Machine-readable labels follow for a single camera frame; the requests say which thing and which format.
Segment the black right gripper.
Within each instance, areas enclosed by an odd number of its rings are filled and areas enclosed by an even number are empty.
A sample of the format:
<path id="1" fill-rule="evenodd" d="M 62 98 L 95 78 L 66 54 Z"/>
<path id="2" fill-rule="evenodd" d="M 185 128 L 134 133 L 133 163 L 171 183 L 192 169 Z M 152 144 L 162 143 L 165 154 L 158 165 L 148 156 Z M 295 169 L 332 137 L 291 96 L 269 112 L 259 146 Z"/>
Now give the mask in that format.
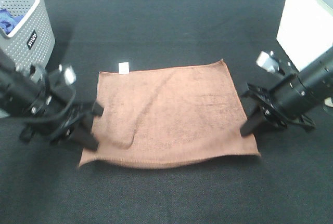
<path id="1" fill-rule="evenodd" d="M 305 113 L 316 106 L 315 87 L 316 79 L 295 74 L 287 76 L 272 89 L 245 82 L 241 97 L 255 100 L 257 107 L 241 126 L 241 136 L 246 137 L 261 128 L 285 129 L 288 124 L 312 131 L 315 123 Z"/>

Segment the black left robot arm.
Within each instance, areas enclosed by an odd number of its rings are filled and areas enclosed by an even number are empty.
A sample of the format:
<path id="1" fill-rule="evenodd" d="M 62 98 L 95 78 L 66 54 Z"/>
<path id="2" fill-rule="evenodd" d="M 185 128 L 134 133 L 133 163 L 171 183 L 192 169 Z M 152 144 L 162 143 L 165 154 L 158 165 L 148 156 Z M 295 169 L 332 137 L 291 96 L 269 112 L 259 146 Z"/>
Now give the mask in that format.
<path id="1" fill-rule="evenodd" d="M 95 117 L 104 112 L 96 100 L 76 101 L 76 74 L 71 65 L 47 72 L 39 64 L 22 69 L 1 54 L 1 117 L 24 125 L 19 138 L 30 142 L 35 135 L 56 145 L 72 141 L 96 151 L 92 134 Z"/>

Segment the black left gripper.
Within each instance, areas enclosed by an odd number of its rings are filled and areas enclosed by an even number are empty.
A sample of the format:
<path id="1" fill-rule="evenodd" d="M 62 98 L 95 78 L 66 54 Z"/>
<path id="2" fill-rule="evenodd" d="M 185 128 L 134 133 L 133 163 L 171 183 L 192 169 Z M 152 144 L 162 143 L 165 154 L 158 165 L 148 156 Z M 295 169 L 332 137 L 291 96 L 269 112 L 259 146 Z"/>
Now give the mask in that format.
<path id="1" fill-rule="evenodd" d="M 104 108 L 97 101 L 76 101 L 76 90 L 66 85 L 59 71 L 42 72 L 39 82 L 19 74 L 19 120 L 24 124 L 19 138 L 30 142 L 35 135 L 52 144 L 73 141 L 97 151 L 99 142 L 92 134 L 95 116 Z"/>

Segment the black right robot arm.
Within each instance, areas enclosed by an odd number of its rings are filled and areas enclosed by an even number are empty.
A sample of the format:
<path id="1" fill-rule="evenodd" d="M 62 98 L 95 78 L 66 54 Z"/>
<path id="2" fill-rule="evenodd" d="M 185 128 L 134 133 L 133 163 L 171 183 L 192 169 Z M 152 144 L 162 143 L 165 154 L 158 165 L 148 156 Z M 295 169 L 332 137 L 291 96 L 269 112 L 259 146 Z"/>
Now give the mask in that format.
<path id="1" fill-rule="evenodd" d="M 257 106 L 240 128 L 243 137 L 288 125 L 312 131 L 315 123 L 305 114 L 332 97 L 332 48 L 300 72 L 281 60 L 277 63 L 282 79 L 276 86 L 266 89 L 246 84 L 243 97 L 255 100 Z"/>

